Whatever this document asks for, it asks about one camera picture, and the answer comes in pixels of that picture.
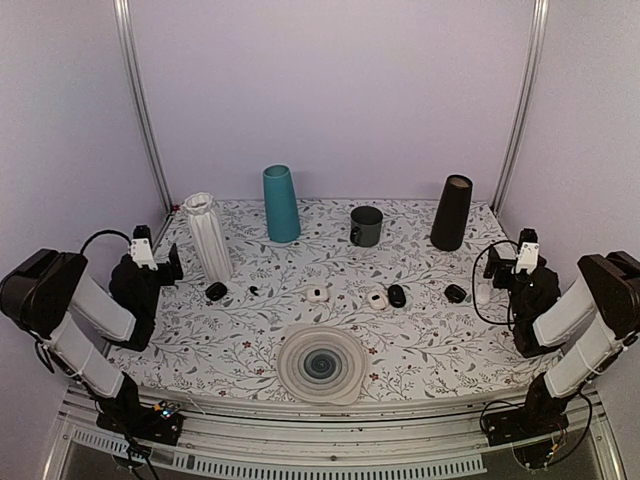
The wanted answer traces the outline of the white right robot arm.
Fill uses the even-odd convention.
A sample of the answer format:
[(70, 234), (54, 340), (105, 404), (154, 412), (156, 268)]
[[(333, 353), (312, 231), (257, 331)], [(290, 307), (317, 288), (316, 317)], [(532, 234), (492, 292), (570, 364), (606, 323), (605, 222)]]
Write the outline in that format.
[(561, 292), (559, 277), (546, 266), (538, 244), (518, 245), (512, 258), (503, 258), (499, 245), (482, 252), (487, 257), (483, 277), (507, 291), (503, 324), (516, 350), (533, 358), (572, 343), (556, 365), (532, 382), (529, 395), (536, 399), (518, 412), (517, 427), (537, 436), (556, 417), (549, 399), (575, 395), (639, 334), (639, 260), (625, 251), (584, 255), (574, 282)]

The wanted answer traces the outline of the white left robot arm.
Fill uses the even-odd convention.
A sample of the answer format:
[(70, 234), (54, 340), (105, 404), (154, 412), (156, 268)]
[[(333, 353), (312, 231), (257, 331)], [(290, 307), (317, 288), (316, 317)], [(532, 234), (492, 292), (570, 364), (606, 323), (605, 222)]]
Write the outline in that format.
[(148, 426), (148, 412), (119, 396), (125, 375), (111, 365), (76, 323), (83, 317), (108, 342), (141, 352), (155, 329), (160, 290), (184, 278), (178, 248), (156, 263), (145, 239), (134, 239), (104, 290), (88, 273), (81, 253), (41, 249), (1, 281), (1, 312), (59, 359), (71, 376), (99, 397), (116, 398), (111, 419), (128, 434)]

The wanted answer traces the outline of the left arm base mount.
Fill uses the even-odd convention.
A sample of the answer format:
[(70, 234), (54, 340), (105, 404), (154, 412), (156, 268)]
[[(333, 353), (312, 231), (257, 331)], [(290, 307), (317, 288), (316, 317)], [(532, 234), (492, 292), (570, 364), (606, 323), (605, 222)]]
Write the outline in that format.
[(138, 385), (127, 374), (113, 397), (95, 394), (94, 398), (101, 411), (97, 421), (100, 428), (127, 438), (169, 446), (178, 444), (184, 422), (180, 404), (161, 400), (153, 406), (144, 406)]

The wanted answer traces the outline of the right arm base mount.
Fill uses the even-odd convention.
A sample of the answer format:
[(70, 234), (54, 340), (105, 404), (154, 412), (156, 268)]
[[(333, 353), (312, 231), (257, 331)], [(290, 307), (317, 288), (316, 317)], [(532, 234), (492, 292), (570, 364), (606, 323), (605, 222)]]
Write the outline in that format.
[(566, 408), (577, 395), (553, 397), (545, 383), (545, 375), (538, 375), (529, 386), (523, 406), (494, 413), (483, 413), (479, 421), (490, 446), (503, 445), (560, 432), (569, 425)]

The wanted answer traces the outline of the white earbud charging case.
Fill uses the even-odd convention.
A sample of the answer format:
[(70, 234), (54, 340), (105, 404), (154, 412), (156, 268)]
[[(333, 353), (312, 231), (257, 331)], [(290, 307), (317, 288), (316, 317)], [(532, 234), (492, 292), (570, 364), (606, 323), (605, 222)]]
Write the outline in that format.
[(306, 290), (306, 298), (312, 303), (323, 303), (329, 300), (329, 290), (326, 286), (311, 286)]

